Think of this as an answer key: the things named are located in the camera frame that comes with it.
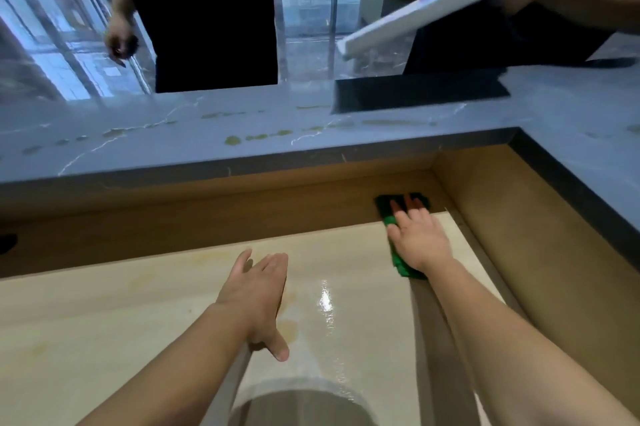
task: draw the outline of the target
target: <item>marble floor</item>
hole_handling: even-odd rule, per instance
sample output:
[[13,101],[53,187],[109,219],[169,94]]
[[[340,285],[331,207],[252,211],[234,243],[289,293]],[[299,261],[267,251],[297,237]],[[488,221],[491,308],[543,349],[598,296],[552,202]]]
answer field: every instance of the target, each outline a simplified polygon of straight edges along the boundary
[[[360,0],[275,0],[280,81],[304,83],[399,74],[413,36],[343,61],[335,42],[361,26]],[[82,101],[144,94],[155,84],[144,27],[126,68],[102,43],[106,0],[0,0],[0,103],[16,99]]]

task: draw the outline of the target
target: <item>person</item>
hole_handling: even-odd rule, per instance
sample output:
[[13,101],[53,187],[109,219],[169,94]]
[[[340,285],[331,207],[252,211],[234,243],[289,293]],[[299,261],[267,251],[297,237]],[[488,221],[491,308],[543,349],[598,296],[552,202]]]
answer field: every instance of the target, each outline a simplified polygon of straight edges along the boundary
[[[480,284],[454,259],[438,219],[405,196],[387,227],[402,258],[429,279],[489,419],[499,425],[639,426],[580,365]],[[249,271],[242,252],[211,305],[176,341],[78,426],[196,426],[244,341],[264,342],[279,361],[289,348],[276,330],[286,254]]]
[[133,14],[156,51],[156,92],[277,84],[273,0],[111,0],[105,45],[132,56]]
[[586,61],[640,33],[640,0],[483,0],[418,30],[405,74]]

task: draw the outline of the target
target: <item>hand holding green cloth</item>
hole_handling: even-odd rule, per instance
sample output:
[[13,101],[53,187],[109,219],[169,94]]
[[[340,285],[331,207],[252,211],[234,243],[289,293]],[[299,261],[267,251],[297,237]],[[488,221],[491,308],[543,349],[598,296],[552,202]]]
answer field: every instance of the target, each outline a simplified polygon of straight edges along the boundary
[[[420,199],[427,209],[431,206],[429,203],[429,199],[423,196],[420,192],[414,192],[409,194],[413,199]],[[396,218],[394,217],[394,212],[391,210],[391,200],[395,200],[400,207],[406,212],[406,205],[404,204],[404,195],[380,195],[374,199],[376,203],[376,207],[378,208],[378,212],[380,217],[382,218],[382,222],[385,223],[385,227],[389,224],[397,224]],[[423,273],[420,271],[416,271],[404,260],[400,257],[400,255],[396,252],[395,246],[389,241],[389,246],[391,246],[391,261],[393,262],[398,274],[404,277],[414,277],[418,279],[427,279]]]

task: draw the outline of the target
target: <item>black dress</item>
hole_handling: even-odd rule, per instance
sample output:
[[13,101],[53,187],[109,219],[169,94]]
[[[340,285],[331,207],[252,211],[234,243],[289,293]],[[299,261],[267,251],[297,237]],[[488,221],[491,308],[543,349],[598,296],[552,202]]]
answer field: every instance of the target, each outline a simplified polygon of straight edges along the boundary
[[133,0],[157,54],[156,92],[278,82],[273,0]]
[[532,3],[512,17],[484,0],[418,30],[405,74],[530,64],[577,64],[612,32]]

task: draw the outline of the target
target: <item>gray marble counter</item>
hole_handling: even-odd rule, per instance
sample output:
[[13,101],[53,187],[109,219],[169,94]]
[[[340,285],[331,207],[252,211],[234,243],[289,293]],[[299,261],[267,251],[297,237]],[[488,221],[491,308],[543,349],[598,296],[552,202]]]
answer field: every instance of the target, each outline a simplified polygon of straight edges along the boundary
[[0,206],[482,146],[521,128],[639,230],[638,56],[639,38],[615,35],[596,54],[608,60],[590,67],[4,102]]

